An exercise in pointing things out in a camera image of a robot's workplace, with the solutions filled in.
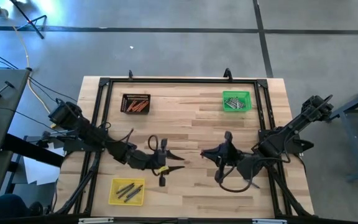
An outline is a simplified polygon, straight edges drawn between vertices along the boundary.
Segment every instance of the yellow tray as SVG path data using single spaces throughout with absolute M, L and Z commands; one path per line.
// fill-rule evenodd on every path
M 120 194 L 122 194 L 122 193 L 116 194 L 116 192 L 123 189 L 124 187 L 128 186 L 131 183 L 135 183 L 135 187 L 133 187 L 123 197 L 118 198 L 118 196 L 120 196 Z M 132 197 L 128 202 L 125 203 L 124 200 L 126 199 L 126 195 L 133 192 L 140 185 L 143 185 L 142 190 L 140 190 L 139 193 L 137 193 L 134 197 Z M 145 188 L 145 180 L 144 179 L 113 178 L 113 180 L 111 181 L 109 204 L 110 205 L 141 206 L 141 205 L 143 205 L 144 188 Z

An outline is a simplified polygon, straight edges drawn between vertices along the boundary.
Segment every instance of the green bin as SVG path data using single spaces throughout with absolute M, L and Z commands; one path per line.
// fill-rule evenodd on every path
M 229 98 L 238 98 L 245 106 L 240 109 L 233 109 L 224 102 Z M 248 91 L 223 91 L 223 111 L 225 112 L 245 112 L 252 109 L 251 97 Z

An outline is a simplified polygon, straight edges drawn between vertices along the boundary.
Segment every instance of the wooden table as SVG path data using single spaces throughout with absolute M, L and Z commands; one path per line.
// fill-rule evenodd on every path
M 89 120 L 100 77 L 84 77 L 78 105 Z M 268 87 L 277 126 L 291 119 L 290 106 L 283 79 L 268 79 Z M 253 109 L 246 113 L 225 113 L 222 106 L 222 91 L 249 91 Z M 106 97 L 103 92 L 98 123 Z M 121 113 L 123 93 L 148 93 L 152 95 L 148 115 Z M 258 141 L 259 118 L 256 110 L 254 88 L 250 84 L 190 84 L 190 83 L 115 83 L 109 107 L 109 134 L 114 139 L 125 136 L 131 128 L 134 132 L 130 142 L 138 149 L 152 153 L 147 147 L 147 138 L 156 134 L 160 139 L 168 138 L 168 149 L 185 161 L 167 160 L 169 166 L 186 166 L 172 172 L 167 186 L 158 186 L 158 177 L 150 170 L 135 170 L 116 162 L 108 152 L 103 152 L 98 180 L 94 193 L 91 215 L 93 217 L 195 217 L 195 218 L 272 218 L 273 208 L 267 172 L 262 169 L 254 177 L 260 189 L 251 187 L 243 193 L 230 193 L 219 188 L 214 180 L 217 170 L 214 162 L 201 158 L 202 149 L 211 149 L 224 141 L 226 130 L 233 133 L 234 145 L 243 151 Z M 261 91 L 262 104 L 265 100 Z M 73 193 L 80 178 L 84 153 L 73 153 L 62 165 L 58 181 L 56 210 Z M 313 213 L 308 183 L 302 164 L 295 157 L 285 164 L 288 188 L 305 210 Z M 111 180 L 115 177 L 145 178 L 146 191 L 141 207 L 109 205 Z M 226 187 L 243 188 L 246 182 L 235 170 L 224 181 Z M 85 190 L 81 211 L 85 207 L 88 187 Z M 278 190 L 280 208 L 284 211 L 282 193 Z

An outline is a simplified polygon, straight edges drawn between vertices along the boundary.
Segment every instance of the white cable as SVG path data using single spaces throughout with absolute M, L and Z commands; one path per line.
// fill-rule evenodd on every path
M 12 28 L 15 30 L 15 33 L 17 35 L 17 37 L 19 38 L 21 44 L 23 45 L 23 48 L 24 48 L 24 52 L 25 52 L 25 57 L 26 57 L 26 60 L 27 60 L 27 68 L 30 68 L 30 61 L 29 61 L 29 54 L 27 52 L 27 47 L 25 46 L 25 43 L 24 43 L 24 40 L 23 40 L 23 37 L 20 35 L 19 31 L 17 31 L 15 25 L 8 19 L 7 15 L 4 13 L 4 16 L 6 18 L 6 20 L 8 20 L 10 23 L 11 23 L 11 26 Z M 30 91 L 34 94 L 34 96 L 41 102 L 41 104 L 44 106 L 45 110 L 48 112 L 48 114 L 50 114 L 50 110 L 48 109 L 47 105 L 45 104 L 44 101 L 42 101 L 42 99 L 40 98 L 39 95 L 37 95 L 35 93 L 35 91 L 32 89 L 31 87 L 31 83 L 30 83 L 30 79 L 28 78 L 27 79 L 27 85 L 29 86 L 30 88 Z

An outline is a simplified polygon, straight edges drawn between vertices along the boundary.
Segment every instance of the concrete floor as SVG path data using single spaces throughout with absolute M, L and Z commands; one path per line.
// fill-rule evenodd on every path
M 24 20 L 7 0 L 10 21 Z M 358 0 L 259 0 L 266 29 L 358 29 Z M 49 26 L 192 27 L 256 29 L 252 0 L 32 0 L 23 5 L 30 17 L 48 15 Z M 0 18 L 0 26 L 10 23 Z M 21 32 L 34 78 L 77 98 L 85 75 L 171 75 L 220 77 L 226 67 L 235 77 L 266 77 L 258 34 Z M 358 93 L 358 35 L 266 35 L 273 75 L 284 78 L 293 115 L 311 95 L 333 94 L 335 107 Z M 26 67 L 14 32 L 0 31 L 0 56 Z M 53 102 L 42 92 L 50 108 Z M 43 123 L 42 105 L 26 89 L 18 111 Z M 10 133 L 41 133 L 45 128 L 15 116 Z M 301 135 L 315 147 L 305 153 L 315 213 L 324 218 L 358 221 L 358 181 L 349 144 L 339 121 L 315 123 Z M 50 203 L 53 186 L 20 185 L 25 203 Z

